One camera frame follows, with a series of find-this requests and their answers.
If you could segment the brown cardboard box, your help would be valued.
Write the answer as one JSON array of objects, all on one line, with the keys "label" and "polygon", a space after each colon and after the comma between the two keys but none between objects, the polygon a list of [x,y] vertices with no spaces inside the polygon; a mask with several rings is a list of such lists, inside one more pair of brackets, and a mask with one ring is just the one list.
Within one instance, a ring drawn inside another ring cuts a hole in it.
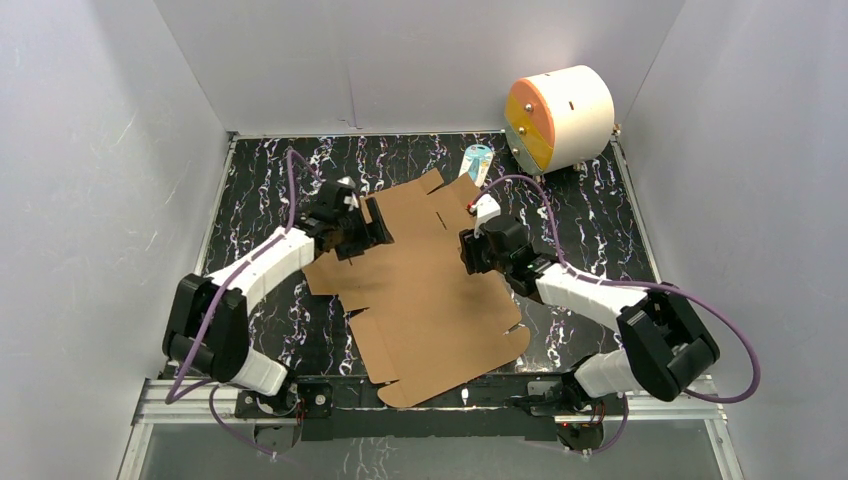
[{"label": "brown cardboard box", "polygon": [[470,275],[459,233],[479,189],[439,171],[374,194],[394,241],[305,268],[314,295],[338,296],[379,399],[414,407],[518,359],[530,330],[495,272]]}]

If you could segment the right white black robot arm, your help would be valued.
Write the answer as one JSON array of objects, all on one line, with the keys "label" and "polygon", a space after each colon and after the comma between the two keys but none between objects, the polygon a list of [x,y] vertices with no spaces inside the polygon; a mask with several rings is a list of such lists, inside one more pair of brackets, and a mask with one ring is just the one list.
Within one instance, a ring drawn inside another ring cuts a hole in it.
[{"label": "right white black robot arm", "polygon": [[590,413],[606,395],[630,391],[670,402],[720,357],[694,308],[667,284],[617,286],[565,267],[537,251],[524,225],[505,214],[461,231],[459,242],[468,273],[496,271],[514,293],[619,334],[620,349],[589,355],[564,374],[564,403],[577,414]]}]

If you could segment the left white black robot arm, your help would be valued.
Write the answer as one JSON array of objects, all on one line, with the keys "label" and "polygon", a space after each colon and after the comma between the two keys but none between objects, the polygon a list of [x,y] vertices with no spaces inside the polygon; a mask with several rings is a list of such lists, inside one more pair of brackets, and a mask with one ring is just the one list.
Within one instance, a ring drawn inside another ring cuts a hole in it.
[{"label": "left white black robot arm", "polygon": [[360,197],[353,181],[323,183],[298,217],[276,228],[256,248],[208,276],[188,274],[177,285],[162,351],[178,362],[167,399],[187,393],[190,371],[206,383],[232,384],[260,394],[275,416],[294,411],[297,387],[289,369],[252,347],[248,333],[253,309],[279,284],[332,252],[339,260],[360,256],[393,238],[374,197]]}]

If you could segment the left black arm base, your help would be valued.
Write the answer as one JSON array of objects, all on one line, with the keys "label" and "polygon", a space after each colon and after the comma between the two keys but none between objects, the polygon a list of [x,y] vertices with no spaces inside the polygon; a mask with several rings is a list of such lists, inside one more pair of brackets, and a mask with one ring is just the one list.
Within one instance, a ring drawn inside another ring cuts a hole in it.
[{"label": "left black arm base", "polygon": [[237,397],[235,418],[251,423],[248,438],[261,449],[282,457],[310,436],[332,415],[333,387],[329,382],[303,377],[287,380],[274,396],[242,390]]}]

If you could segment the light blue packaged tool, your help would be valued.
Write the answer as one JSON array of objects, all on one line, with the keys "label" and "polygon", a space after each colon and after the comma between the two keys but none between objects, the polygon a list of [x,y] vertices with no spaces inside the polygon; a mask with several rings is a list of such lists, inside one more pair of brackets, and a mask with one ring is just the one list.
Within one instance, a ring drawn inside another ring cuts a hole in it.
[{"label": "light blue packaged tool", "polygon": [[471,145],[464,150],[458,176],[467,175],[477,187],[482,187],[493,159],[494,151],[490,147]]}]

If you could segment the aluminium frame rail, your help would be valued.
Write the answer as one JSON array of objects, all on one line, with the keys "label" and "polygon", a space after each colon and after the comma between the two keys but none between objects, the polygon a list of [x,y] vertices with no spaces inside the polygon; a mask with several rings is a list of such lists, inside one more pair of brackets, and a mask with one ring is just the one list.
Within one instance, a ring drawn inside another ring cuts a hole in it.
[{"label": "aluminium frame rail", "polygon": [[[610,449],[588,459],[567,452],[557,422],[582,415],[531,416],[511,405],[527,384],[555,374],[488,374],[418,406],[393,408],[363,375],[309,376],[333,387],[332,415],[276,458],[235,418],[234,387],[203,386],[165,400],[169,384],[145,384],[122,479],[740,479],[724,410],[688,396],[665,403],[628,397],[630,416]],[[605,439],[621,402],[606,399]]]}]

